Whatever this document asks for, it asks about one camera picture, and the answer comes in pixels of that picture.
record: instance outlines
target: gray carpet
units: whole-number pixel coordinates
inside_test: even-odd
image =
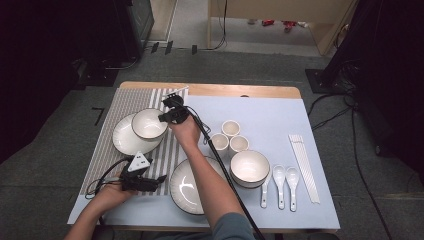
[[[318,97],[311,92],[305,68],[324,68],[330,59],[249,53],[164,49],[144,53],[141,61],[120,71],[113,88],[71,91],[37,138],[0,165],[0,239],[60,239],[93,154],[115,88],[123,81],[294,86],[308,109]],[[105,108],[100,122],[99,111]],[[311,125],[345,105],[340,96],[324,99],[310,117]],[[395,158],[380,158],[360,114],[354,115],[357,153],[364,178],[376,198],[392,239],[423,239],[423,192],[417,174]],[[361,181],[353,152],[350,112],[314,131],[341,239],[389,239]],[[138,239],[118,231],[116,239]],[[284,239],[306,239],[285,234]]]

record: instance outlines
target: person's arm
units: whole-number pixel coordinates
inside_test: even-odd
[[[200,201],[212,229],[227,213],[244,215],[234,192],[226,180],[212,168],[198,147],[200,129],[190,116],[181,124],[170,124],[175,137],[190,162]]]
[[[65,240],[90,240],[99,218],[134,194],[136,191],[122,191],[119,183],[107,184],[87,204],[65,236]]]

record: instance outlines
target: person's hand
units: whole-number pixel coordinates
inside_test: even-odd
[[[183,123],[169,124],[183,149],[197,146],[200,138],[200,129],[192,116],[189,116]]]
[[[103,214],[136,194],[137,191],[122,191],[120,182],[112,182],[106,184],[93,200],[91,200],[90,207],[95,208],[96,212]]]

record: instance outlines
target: right hand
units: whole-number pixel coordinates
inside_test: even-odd
[[[183,148],[197,146],[200,139],[200,129],[192,116],[189,116],[183,123],[169,124],[178,142]]]

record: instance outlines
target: left hand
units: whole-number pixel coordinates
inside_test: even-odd
[[[120,182],[112,182],[104,185],[89,205],[93,206],[99,214],[103,214],[125,202],[133,195],[137,195],[137,191],[122,191]]]

